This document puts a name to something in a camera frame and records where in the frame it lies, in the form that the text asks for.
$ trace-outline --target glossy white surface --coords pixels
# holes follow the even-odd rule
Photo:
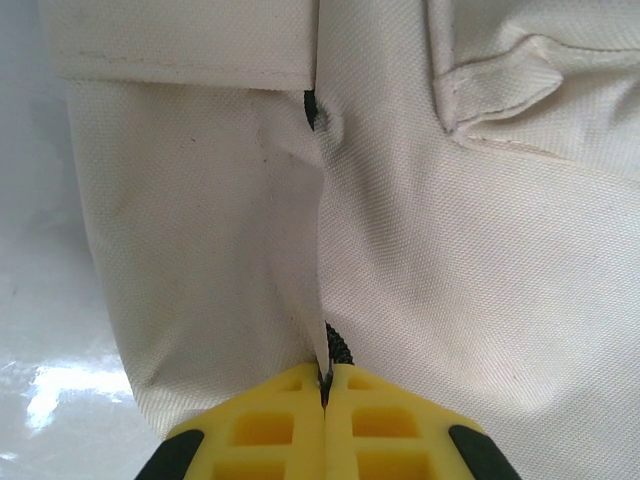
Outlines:
[[[133,479],[158,444],[84,233],[35,0],[0,0],[0,478]]]

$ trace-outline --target stitched seam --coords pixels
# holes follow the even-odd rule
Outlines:
[[[591,55],[611,55],[611,54],[622,54],[622,53],[640,53],[640,49],[628,49],[628,50],[592,50],[592,49],[583,49],[579,47],[571,47],[564,45],[560,42],[553,40],[552,38],[542,36],[542,35],[533,35],[525,38],[518,45],[513,47],[511,50],[504,52],[495,57],[479,60],[473,63],[467,63],[465,65],[461,65],[457,67],[454,72],[457,72],[455,80],[458,82],[466,82],[469,79],[474,79],[481,75],[486,75],[490,73],[494,73],[497,70],[504,70],[507,68],[512,68],[515,65],[526,62],[527,55],[532,54],[532,52],[527,50],[527,45],[535,44],[536,40],[542,40],[545,43],[551,43],[554,46],[559,46],[562,48],[568,48],[570,50],[575,50],[578,52],[591,54]],[[548,62],[552,65],[552,62],[545,55],[545,50],[542,49],[539,52],[540,58],[544,59],[544,61]]]
[[[258,145],[260,146],[260,154],[261,154],[263,159],[266,159],[267,158],[267,151],[266,151],[265,146],[264,146],[264,134],[262,132],[262,122],[261,122],[260,116],[258,115],[258,109],[256,108],[256,96],[252,92],[248,92],[247,95],[250,95],[251,112],[253,113],[253,118],[255,119],[256,123],[258,124],[256,135],[258,137]]]
[[[453,65],[449,65],[449,69],[455,69],[456,63],[456,2],[451,2],[451,60],[453,61]],[[454,73],[451,85],[451,110],[453,111],[453,131],[458,130],[458,79],[456,78],[457,74]]]
[[[529,101],[534,98],[537,97],[538,95],[540,95],[540,93],[545,92],[545,91],[550,91],[549,93],[553,93],[556,89],[558,88],[558,85],[551,85],[551,86],[546,86],[544,88],[539,89],[538,91],[534,92],[533,94],[529,95],[526,99],[524,99],[522,102],[516,103],[515,105],[508,105],[504,108],[500,108],[498,110],[490,110],[490,111],[482,111],[482,112],[478,112],[475,115],[472,115],[471,117],[468,118],[462,118],[460,119],[458,122],[459,123],[469,123],[469,124],[475,124],[478,123],[478,119],[480,119],[481,117],[485,116],[485,115],[496,115],[496,114],[500,114],[500,113],[506,113],[509,112],[510,110],[518,110],[521,109],[522,107],[524,107],[527,103],[529,103]]]
[[[306,77],[304,73],[300,72],[282,72],[282,71],[269,71],[269,70],[260,70],[260,69],[251,69],[251,68],[243,68],[243,67],[234,67],[234,66],[215,66],[215,65],[202,65],[202,64],[189,64],[189,63],[176,63],[176,62],[162,62],[162,61],[150,61],[144,58],[141,59],[131,59],[128,57],[109,57],[102,53],[89,54],[87,52],[77,52],[76,54],[64,53],[61,51],[56,52],[55,57],[66,59],[66,60],[74,60],[78,57],[87,58],[90,60],[104,60],[107,63],[122,63],[122,64],[130,64],[130,65],[147,65],[147,66],[160,66],[160,67],[178,67],[178,68],[191,68],[212,72],[237,72],[237,73],[257,73],[261,75],[274,76],[274,77],[283,77],[283,76],[297,76],[297,77]]]

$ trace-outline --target bag pocket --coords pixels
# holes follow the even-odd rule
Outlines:
[[[72,80],[313,87],[318,0],[41,0]]]
[[[429,2],[445,130],[470,148],[640,178],[640,5],[613,4]]]

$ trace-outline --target square hole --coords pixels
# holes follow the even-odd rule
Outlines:
[[[371,390],[373,386],[362,377],[351,377],[347,388],[349,390]]]
[[[359,480],[435,480],[426,453],[358,452]]]
[[[231,445],[288,445],[293,440],[293,415],[249,412],[233,425]]]
[[[351,422],[354,437],[418,437],[413,415],[403,408],[360,408],[353,412]]]
[[[284,480],[282,462],[219,463],[211,480]]]

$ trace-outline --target stitching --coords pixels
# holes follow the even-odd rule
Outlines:
[[[451,60],[453,65],[449,65],[449,70],[455,68],[456,63],[456,2],[451,2]],[[453,125],[451,128],[453,131],[458,130],[458,80],[457,74],[454,73],[453,78],[451,79],[451,110],[453,111]]]
[[[569,45],[566,43],[559,42],[555,38],[551,38],[548,35],[542,35],[539,33],[535,33],[526,37],[529,38],[540,38],[542,40],[548,40],[551,43],[554,43],[560,47],[567,48],[569,50],[578,50],[581,52],[589,52],[589,53],[597,53],[597,54],[606,54],[606,53],[640,53],[640,48],[588,48],[588,47],[578,47],[576,45]]]
[[[461,65],[454,70],[457,72],[456,81],[466,82],[469,79],[475,79],[476,77],[491,74],[499,69],[507,69],[512,68],[514,65],[521,64],[527,61],[527,55],[532,52],[529,51],[530,47],[536,48],[539,45],[536,45],[537,40],[541,40],[545,44],[547,44],[547,49],[550,47],[561,47],[570,50],[575,50],[581,53],[595,55],[595,56],[605,56],[612,54],[634,54],[640,53],[640,49],[626,49],[626,50],[594,50],[594,49],[585,49],[580,47],[572,47],[568,45],[564,45],[556,40],[543,36],[543,35],[530,35],[526,37],[524,40],[519,42],[515,47],[511,50],[504,52],[495,57],[479,60],[477,62],[468,63],[465,65]],[[552,61],[548,58],[548,55],[544,50],[544,46],[541,52],[539,52],[540,57],[550,65],[552,65]]]
[[[160,66],[160,67],[172,67],[172,68],[191,68],[205,71],[214,71],[220,73],[226,72],[236,72],[236,73],[254,73],[266,76],[273,77],[300,77],[306,78],[307,75],[300,72],[282,72],[282,71],[269,71],[269,70],[261,70],[261,69],[251,69],[251,68],[243,68],[236,66],[216,66],[216,65],[196,65],[190,63],[177,63],[170,61],[158,61],[158,60],[147,60],[145,58],[140,59],[132,59],[129,57],[109,57],[108,55],[101,52],[83,52],[79,51],[77,53],[65,53],[62,51],[58,51],[54,54],[57,58],[62,58],[66,60],[74,60],[78,57],[84,57],[92,60],[104,60],[107,63],[123,63],[123,64],[131,64],[131,65],[148,65],[148,66]]]
[[[528,96],[526,99],[524,99],[522,102],[517,103],[515,105],[508,105],[505,108],[501,108],[498,110],[491,110],[491,111],[482,111],[482,112],[478,112],[475,115],[472,115],[468,118],[463,118],[460,119],[458,121],[458,123],[467,123],[469,125],[473,125],[475,123],[478,123],[478,120],[481,119],[481,117],[484,117],[486,115],[497,115],[497,114],[502,114],[502,113],[508,113],[509,111],[513,111],[513,110],[519,110],[522,107],[524,107],[527,103],[529,103],[531,101],[531,99],[539,96],[540,94],[545,94],[543,98],[546,98],[548,95],[550,95],[551,93],[555,92],[556,89],[560,86],[560,84],[558,85],[550,85],[544,88],[541,88],[540,90],[534,92],[533,94],[531,94],[530,96]]]
[[[255,92],[247,92],[247,95],[250,96],[251,100],[251,112],[253,113],[253,117],[255,121],[258,123],[258,129],[256,131],[256,136],[258,137],[258,145],[260,146],[260,153],[263,159],[267,158],[267,151],[264,147],[264,134],[262,132],[262,121],[260,115],[258,115],[258,109],[256,108],[256,94]]]

